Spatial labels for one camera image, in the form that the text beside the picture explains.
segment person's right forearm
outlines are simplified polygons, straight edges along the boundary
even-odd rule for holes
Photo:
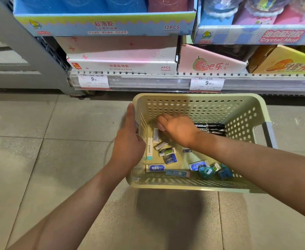
[[[205,132],[199,132],[189,148],[225,164],[305,215],[304,156]]]

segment blue display box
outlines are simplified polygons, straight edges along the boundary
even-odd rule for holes
[[[194,44],[305,45],[305,25],[200,25],[201,0],[192,33]]]
[[[197,0],[188,0],[190,11],[116,14],[29,14],[14,0],[15,18],[34,36],[167,36],[191,35]]]

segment human arm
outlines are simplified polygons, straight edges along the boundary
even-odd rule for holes
[[[108,164],[8,250],[77,249],[114,188],[139,163],[145,150],[145,142],[135,134],[134,108],[130,104]]]
[[[233,169],[305,216],[305,156],[200,131],[185,115],[163,114],[160,130]]]

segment pink slime container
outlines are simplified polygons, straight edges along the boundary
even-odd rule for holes
[[[149,0],[148,12],[188,11],[188,0]]]

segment human hand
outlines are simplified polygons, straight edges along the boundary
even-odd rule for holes
[[[200,130],[184,114],[162,114],[157,118],[157,127],[170,139],[183,147],[193,147],[196,135]]]
[[[127,107],[126,123],[117,132],[110,163],[118,166],[118,170],[128,174],[142,159],[146,150],[146,143],[135,133],[134,105]]]

